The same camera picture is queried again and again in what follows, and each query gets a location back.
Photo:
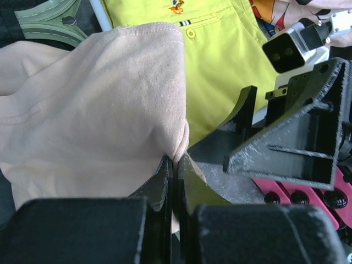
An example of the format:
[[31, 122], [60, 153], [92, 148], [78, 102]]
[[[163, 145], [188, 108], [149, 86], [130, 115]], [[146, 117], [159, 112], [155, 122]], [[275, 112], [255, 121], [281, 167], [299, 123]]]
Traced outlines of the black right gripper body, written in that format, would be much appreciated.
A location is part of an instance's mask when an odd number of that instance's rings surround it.
[[[307, 22], [308, 18], [302, 18], [299, 21], [303, 20]], [[351, 33], [351, 11], [344, 10], [341, 12], [337, 12], [332, 15], [327, 21], [332, 24], [332, 29], [329, 36], [326, 38], [325, 46], [327, 47], [328, 44], [333, 39], [337, 37], [345, 36]], [[326, 64], [326, 61], [319, 63], [322, 65], [321, 69], [327, 69], [329, 67]], [[302, 78], [308, 78], [309, 72], [299, 74]], [[300, 94], [302, 93], [302, 88], [294, 88], [293, 81], [297, 80], [297, 77], [293, 76], [289, 79], [288, 84], [280, 87], [279, 89], [274, 89], [271, 92], [266, 93], [266, 99], [268, 100], [268, 110], [267, 110], [267, 119], [266, 122], [271, 124], [274, 120], [279, 118], [284, 112], [286, 112], [299, 98]]]

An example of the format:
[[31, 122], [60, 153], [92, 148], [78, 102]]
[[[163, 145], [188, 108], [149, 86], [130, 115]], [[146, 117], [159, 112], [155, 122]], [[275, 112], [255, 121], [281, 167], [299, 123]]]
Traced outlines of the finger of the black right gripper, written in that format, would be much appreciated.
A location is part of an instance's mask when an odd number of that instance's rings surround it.
[[222, 165], [225, 158], [252, 134], [257, 87], [241, 90], [230, 115], [213, 132], [189, 148], [196, 162]]
[[349, 113], [349, 62], [341, 58], [314, 66], [308, 78], [298, 75], [297, 101], [279, 118], [233, 150], [223, 171], [332, 190]]

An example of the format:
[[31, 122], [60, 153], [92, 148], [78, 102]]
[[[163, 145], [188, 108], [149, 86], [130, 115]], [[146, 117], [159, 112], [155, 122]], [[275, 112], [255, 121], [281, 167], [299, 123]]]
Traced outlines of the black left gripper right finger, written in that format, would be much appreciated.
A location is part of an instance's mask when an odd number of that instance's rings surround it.
[[178, 164], [181, 257], [186, 263], [346, 263], [339, 236], [315, 206], [232, 204]]

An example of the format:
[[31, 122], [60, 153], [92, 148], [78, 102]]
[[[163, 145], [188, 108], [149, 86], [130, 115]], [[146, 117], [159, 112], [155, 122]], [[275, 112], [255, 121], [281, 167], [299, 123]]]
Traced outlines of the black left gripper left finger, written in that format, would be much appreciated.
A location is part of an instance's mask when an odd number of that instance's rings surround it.
[[1, 235], [1, 263], [170, 263], [172, 161], [126, 198], [35, 199]]

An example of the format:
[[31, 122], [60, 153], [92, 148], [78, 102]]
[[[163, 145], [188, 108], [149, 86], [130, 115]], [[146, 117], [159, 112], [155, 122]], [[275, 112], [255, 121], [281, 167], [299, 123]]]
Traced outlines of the black box with pink ends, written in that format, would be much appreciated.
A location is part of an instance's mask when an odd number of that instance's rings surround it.
[[351, 172], [337, 169], [334, 189], [314, 189], [305, 185], [254, 179], [267, 204], [311, 205], [322, 208], [335, 229], [351, 228]]

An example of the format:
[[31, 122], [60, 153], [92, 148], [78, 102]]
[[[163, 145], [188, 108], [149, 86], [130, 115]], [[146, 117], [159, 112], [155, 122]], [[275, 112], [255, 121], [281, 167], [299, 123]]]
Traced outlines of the beige pink garment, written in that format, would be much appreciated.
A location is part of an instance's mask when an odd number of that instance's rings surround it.
[[1, 171], [15, 208], [48, 197], [126, 197], [189, 144], [184, 40], [123, 26], [77, 48], [1, 48]]

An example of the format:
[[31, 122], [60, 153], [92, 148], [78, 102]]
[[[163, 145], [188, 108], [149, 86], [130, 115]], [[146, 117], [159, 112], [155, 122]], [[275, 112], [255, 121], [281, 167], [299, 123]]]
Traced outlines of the green hard-shell suitcase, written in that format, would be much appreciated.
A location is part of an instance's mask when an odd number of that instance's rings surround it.
[[71, 51], [101, 31], [89, 1], [1, 1], [1, 47], [32, 41]]

